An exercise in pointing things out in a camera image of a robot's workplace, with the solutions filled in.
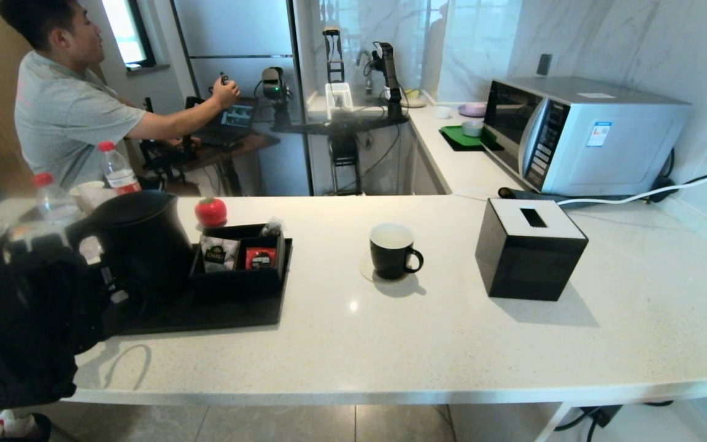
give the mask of gray t-shirt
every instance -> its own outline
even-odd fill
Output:
[[[34,51],[20,62],[15,125],[23,158],[64,188],[103,179],[98,144],[120,142],[145,113],[89,70],[81,76]]]

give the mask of kitchen counter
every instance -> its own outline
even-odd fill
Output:
[[[444,188],[466,198],[227,198],[230,225],[278,216],[294,238],[280,324],[109,339],[78,356],[71,400],[601,405],[707,397],[707,241],[644,204],[578,209],[572,218],[590,243],[559,302],[488,298],[474,259],[479,199],[518,184],[485,154],[448,148],[438,128],[461,117],[435,120],[426,108],[411,109],[411,119]],[[197,201],[179,202],[192,241]],[[360,268],[370,228],[387,221],[414,231],[425,266],[374,284]]]

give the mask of black box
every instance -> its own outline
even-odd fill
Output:
[[[587,243],[553,201],[491,198],[476,262],[490,297],[556,301]]]
[[[206,273],[200,246],[190,271],[190,283],[195,292],[196,304],[218,304],[227,300],[257,300],[279,297],[282,293],[284,264],[287,258],[285,238],[279,236],[258,237],[264,224],[248,226],[217,227],[204,229],[204,235],[235,239],[239,241],[236,267],[232,271]],[[244,269],[247,247],[275,248],[277,255],[272,268]]]

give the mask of red tomato-shaped timer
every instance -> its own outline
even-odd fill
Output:
[[[222,226],[228,221],[228,210],[222,200],[206,198],[196,205],[196,218],[204,227]]]

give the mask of green tray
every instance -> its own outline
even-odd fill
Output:
[[[456,151],[484,150],[479,138],[469,137],[463,134],[462,126],[444,126],[439,130],[446,142]]]

